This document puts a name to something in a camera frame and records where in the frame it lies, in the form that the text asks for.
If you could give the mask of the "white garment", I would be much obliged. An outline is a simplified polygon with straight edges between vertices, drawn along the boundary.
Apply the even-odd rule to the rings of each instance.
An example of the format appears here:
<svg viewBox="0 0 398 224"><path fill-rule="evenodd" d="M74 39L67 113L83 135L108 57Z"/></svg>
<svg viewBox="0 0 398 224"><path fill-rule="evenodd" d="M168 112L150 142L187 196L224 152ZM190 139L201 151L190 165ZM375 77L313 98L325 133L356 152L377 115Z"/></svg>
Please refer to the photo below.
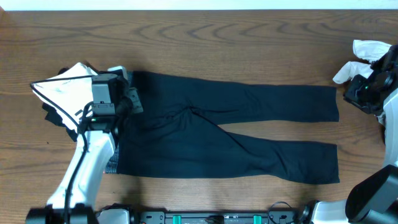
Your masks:
<svg viewBox="0 0 398 224"><path fill-rule="evenodd" d="M353 53L358 59L365 60L364 62L350 61L345 63L341 69L333 77L336 84L343 84L351 81L356 75L361 75L368 78L373 69L371 64L379 60L390 49L391 44L375 40L354 40Z"/></svg>

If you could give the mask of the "black leggings red waistband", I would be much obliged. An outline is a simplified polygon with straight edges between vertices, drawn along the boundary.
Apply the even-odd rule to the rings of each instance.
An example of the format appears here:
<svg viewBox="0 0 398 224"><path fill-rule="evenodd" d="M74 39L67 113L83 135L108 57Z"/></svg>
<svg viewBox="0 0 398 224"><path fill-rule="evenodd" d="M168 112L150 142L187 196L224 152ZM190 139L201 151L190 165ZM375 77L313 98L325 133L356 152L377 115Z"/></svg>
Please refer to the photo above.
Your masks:
<svg viewBox="0 0 398 224"><path fill-rule="evenodd" d="M230 133L224 124L337 122L336 89L248 85L135 71L143 110L129 117L105 171L156 178L273 175L304 184L339 182L337 146Z"/></svg>

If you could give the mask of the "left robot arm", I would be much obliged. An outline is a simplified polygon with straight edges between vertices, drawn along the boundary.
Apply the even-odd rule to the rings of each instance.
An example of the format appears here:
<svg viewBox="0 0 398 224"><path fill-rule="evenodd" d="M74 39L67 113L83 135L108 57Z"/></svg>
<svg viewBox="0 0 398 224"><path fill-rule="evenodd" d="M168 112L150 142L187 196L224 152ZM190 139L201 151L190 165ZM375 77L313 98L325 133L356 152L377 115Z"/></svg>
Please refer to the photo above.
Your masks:
<svg viewBox="0 0 398 224"><path fill-rule="evenodd" d="M97 223L94 204L103 172L118 146L126 119L142 112L131 75L90 76L93 99L78 121L75 154L57 190L26 223Z"/></svg>

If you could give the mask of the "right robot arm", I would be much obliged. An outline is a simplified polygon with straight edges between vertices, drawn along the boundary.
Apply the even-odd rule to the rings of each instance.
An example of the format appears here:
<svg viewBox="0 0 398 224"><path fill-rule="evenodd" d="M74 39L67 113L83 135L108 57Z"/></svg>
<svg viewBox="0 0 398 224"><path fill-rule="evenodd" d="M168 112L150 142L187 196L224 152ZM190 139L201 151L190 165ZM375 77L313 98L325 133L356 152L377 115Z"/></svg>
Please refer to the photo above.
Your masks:
<svg viewBox="0 0 398 224"><path fill-rule="evenodd" d="M364 80L355 76L345 100L364 112L382 116L386 152L382 169L349 193L346 200L317 202L309 223L397 223L397 73L381 72Z"/></svg>

